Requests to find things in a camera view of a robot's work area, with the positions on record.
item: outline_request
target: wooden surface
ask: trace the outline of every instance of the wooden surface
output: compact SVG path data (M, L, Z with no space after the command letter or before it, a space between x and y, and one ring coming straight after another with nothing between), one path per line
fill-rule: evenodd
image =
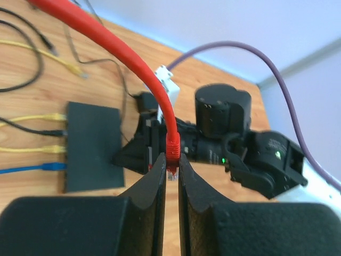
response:
M62 23L42 12L32 11L26 1L2 1L2 7L8 8L26 17L35 24L58 48L60 57L76 63L68 48L63 33ZM22 22L0 13L0 19L10 21L26 31L41 49L45 49L37 36ZM120 26L104 23L113 33L133 48L155 70L160 65L167 65L179 52L165 47L153 40L135 34ZM72 31L79 55L83 60L110 57L105 50L95 45L85 36ZM24 42L14 30L0 26L0 39ZM89 79L81 79L65 67L44 57L45 70L43 77L25 89L0 94L0 116L6 118L44 113L64 113L68 101L78 101L95 105L121 108L123 87L116 67L112 63L82 66L89 74ZM36 59L29 50L14 46L0 45L0 87L18 84L29 78L36 69ZM145 90L141 81L123 65L130 93ZM269 123L262 103L261 94L254 84L243 81L217 68L213 68L195 59L189 59L174 70L174 82L181 88L175 106L175 114L183 120L195 122L194 92L208 83L228 83L237 89L248 91L252 96L252 128L267 130ZM123 132L131 138L137 125L138 113L135 102L128 98L127 113ZM57 129L57 123L43 121L22 122L35 129ZM62 140L32 135L11 127L0 130L2 147L40 147L44 145L63 144ZM61 160L62 156L50 154L9 154L0 153L0 169L24 165L37 165L44 162ZM193 163L193 168L220 193L235 201L265 201L258 193L241 188L229 179L222 167ZM141 176L125 170L126 186L135 183ZM61 191L62 173L27 171L0 175L0 212L13 199L28 195L58 195ZM78 193L77 195L118 195L126 188L109 189ZM164 234L164 255L180 255L177 182L167 182L166 216Z

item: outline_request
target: blue ethernet cable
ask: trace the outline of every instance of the blue ethernet cable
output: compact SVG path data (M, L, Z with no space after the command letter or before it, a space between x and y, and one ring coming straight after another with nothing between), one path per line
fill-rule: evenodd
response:
M60 171L66 169L65 163L45 163L42 165L34 165L34 166L24 166L18 168L9 168L0 170L0 174L11 173L11 172L21 172L21 171L30 171L30 170L43 170L43 171Z

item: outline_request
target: black power cable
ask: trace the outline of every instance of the black power cable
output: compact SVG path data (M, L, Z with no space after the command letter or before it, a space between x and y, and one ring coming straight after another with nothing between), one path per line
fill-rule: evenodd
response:
M54 45L50 42L50 40L47 39L46 36L44 36L39 29L37 29L31 22L29 22L27 19L25 19L24 17L16 14L15 12L12 12L8 9L5 9L3 7L0 7L0 12L5 12L9 15L12 15L16 18L18 18L19 20L21 20L22 22L24 22L27 26L29 26L40 38L40 40L43 42L43 44L45 44L45 46L49 49L49 51L55 55L58 56L57 50L54 47Z
M73 2L78 5L80 7L80 4L78 2L76 2L75 0L73 0ZM97 15L97 13L95 12L95 9L93 9L91 3L89 2L89 0L85 0L87 6L89 7L89 9L91 10L91 12L93 13L93 15L96 17L97 21L103 25L103 22L101 20L101 18ZM118 71L118 74L120 76L120 79L122 81L122 85L123 85L123 88L124 88L124 96L123 96L123 104L122 104L122 109L121 109L121 126L122 126L122 123L123 123L123 120L125 118L125 115L126 115L126 108L127 108L127 95L129 95L130 97L134 98L133 95L131 95L128 91L128 87L127 87L127 83L126 83L126 80L125 80L125 77L123 75L123 72L121 70L121 67L120 65L118 64L118 62L112 60L112 59L96 59L96 60L89 60L89 61L81 61L81 59L79 58L79 55L77 53L77 50L76 50L76 47L73 43L73 40L72 40L72 37L70 35L70 29L67 25L64 25L64 33L65 33L65 36L67 38L67 41L68 41L68 44L70 46L70 49L71 49L71 52L72 52L72 55L74 56L75 60L81 64L95 64L95 63L102 63L102 62L106 62L106 61L111 61L113 62L115 65L116 65L116 68L117 68L117 71ZM123 138L126 140L126 141L129 141L125 135L122 133L121 131L121 135L123 136Z
M7 21L4 20L0 20L0 23L6 26L9 26L11 28L13 28L14 30L16 30L25 40L26 42L32 47L36 57L37 57L37 61L38 61L38 69L35 73L35 75L28 81L12 86L12 87L8 87L8 88L1 88L0 92L10 92L10 91L14 91L23 87L26 87L32 83L34 83L35 81L38 80L38 78L40 78L40 76L43 73L44 70L44 62L43 62L43 57L41 55L41 53L38 51L37 46L34 44L34 42L31 40L31 38L20 28L18 28L16 25L9 23Z
M33 134L39 134L39 135L45 135L45 136L54 136L54 137L62 137L64 136L64 131L63 130L42 130L42 131L37 131L37 130L32 130L30 128L26 128L22 125L19 125L17 123L14 123L6 118L0 117L0 121L4 122L12 127L15 127L17 129L20 129L24 132L29 132L29 133L33 133Z

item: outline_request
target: white wall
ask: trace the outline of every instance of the white wall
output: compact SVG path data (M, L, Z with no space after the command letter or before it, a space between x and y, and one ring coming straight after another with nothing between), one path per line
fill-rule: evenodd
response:
M315 159L341 180L341 51L286 78L306 144ZM272 130L297 142L277 84L262 90Z
M242 41L266 53L279 69L341 36L340 0L90 2L108 20L180 51L217 40ZM261 61L240 50L214 50L200 59L255 83L270 75Z

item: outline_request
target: red ethernet cable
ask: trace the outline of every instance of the red ethernet cable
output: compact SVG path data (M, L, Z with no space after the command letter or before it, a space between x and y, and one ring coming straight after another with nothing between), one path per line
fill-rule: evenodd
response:
M28 0L28 2L102 46L148 86L164 114L167 126L166 165L174 174L180 159L180 135L177 132L171 102L154 72L127 44L68 0Z

